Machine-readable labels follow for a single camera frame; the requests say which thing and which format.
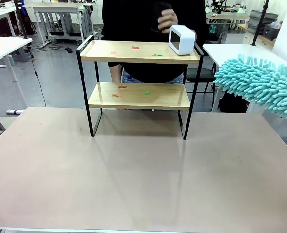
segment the red sticker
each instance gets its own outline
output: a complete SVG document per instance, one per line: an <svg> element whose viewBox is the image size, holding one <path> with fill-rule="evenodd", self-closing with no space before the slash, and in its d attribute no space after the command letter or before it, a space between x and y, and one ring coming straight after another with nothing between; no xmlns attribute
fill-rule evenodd
<svg viewBox="0 0 287 233"><path fill-rule="evenodd" d="M121 97L122 95L120 93L116 93L116 94L112 94L112 96Z"/></svg>

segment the microfiber duster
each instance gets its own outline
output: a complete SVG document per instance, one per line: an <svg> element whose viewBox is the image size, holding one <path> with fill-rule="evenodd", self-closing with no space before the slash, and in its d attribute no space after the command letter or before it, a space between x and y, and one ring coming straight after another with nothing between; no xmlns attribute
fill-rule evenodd
<svg viewBox="0 0 287 233"><path fill-rule="evenodd" d="M215 74L214 83L221 84L223 91L242 96L244 99L266 104L266 109L287 119L287 66L276 66L267 60L240 55L225 62Z"/></svg>

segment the two-tier shelf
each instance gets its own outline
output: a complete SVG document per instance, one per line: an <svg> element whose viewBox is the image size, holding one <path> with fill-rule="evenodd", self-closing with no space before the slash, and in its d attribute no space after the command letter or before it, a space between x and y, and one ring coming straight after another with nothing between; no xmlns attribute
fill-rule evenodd
<svg viewBox="0 0 287 233"><path fill-rule="evenodd" d="M171 49L169 43L100 41L94 40L94 37L90 36L77 48L76 55L92 137L96 133L103 108L125 108L176 110L183 139L186 139L204 57L197 44L194 45L194 51L191 55L178 56ZM87 96L82 61L95 62L97 84L90 98ZM99 81L97 62L183 64L185 65L183 84L127 83L127 88L121 89L119 86L123 85L122 83ZM185 88L188 65L198 65L191 102ZM112 96L114 93L119 93L121 96ZM100 108L94 129L89 108ZM185 130L181 119L181 110L188 110Z"/></svg>

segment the device screen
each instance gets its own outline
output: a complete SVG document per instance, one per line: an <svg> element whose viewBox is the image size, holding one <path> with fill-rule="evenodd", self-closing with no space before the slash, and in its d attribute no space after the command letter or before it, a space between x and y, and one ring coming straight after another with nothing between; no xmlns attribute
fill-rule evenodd
<svg viewBox="0 0 287 233"><path fill-rule="evenodd" d="M176 49L179 49L180 37L174 33L174 31L171 31L170 42L176 47Z"/></svg>

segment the lower shelf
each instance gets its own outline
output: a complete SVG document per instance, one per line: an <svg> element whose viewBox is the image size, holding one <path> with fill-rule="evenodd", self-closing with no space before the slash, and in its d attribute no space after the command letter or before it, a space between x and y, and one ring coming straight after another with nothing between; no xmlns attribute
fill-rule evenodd
<svg viewBox="0 0 287 233"><path fill-rule="evenodd" d="M182 84L99 82L88 101L91 108L188 110L190 101Z"/></svg>

